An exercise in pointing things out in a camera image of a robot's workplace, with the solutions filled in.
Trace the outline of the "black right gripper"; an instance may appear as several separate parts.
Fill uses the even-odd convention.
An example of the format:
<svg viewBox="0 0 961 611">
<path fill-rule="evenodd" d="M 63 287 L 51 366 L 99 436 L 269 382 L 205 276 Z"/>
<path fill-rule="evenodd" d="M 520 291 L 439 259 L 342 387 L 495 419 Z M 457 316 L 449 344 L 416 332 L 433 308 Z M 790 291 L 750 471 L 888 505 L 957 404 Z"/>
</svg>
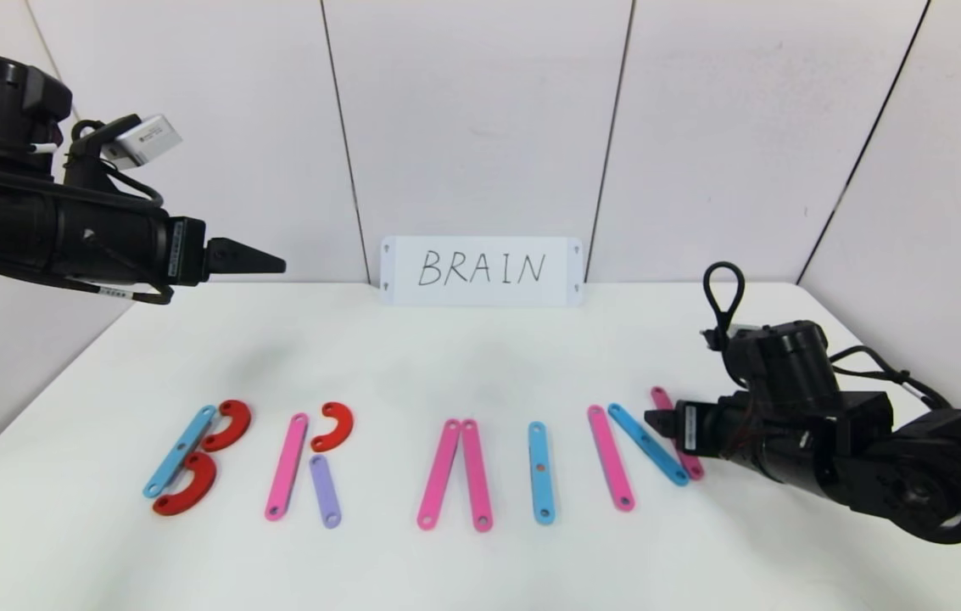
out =
<svg viewBox="0 0 961 611">
<path fill-rule="evenodd" d="M 647 410 L 644 421 L 660 437 L 677 438 L 685 455 L 729 462 L 762 461 L 766 429 L 748 400 L 682 400 L 675 411 Z"/>
</svg>

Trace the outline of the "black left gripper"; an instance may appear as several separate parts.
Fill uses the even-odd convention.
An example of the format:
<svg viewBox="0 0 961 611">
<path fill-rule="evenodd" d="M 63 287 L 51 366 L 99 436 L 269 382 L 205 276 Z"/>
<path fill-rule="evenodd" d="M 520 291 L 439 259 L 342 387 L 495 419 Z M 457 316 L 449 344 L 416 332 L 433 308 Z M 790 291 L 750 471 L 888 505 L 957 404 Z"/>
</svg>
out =
<svg viewBox="0 0 961 611">
<path fill-rule="evenodd" d="M 135 196 L 54 198 L 54 271 L 80 281 L 193 286 L 217 275 L 283 274 L 284 259 Z"/>
</svg>

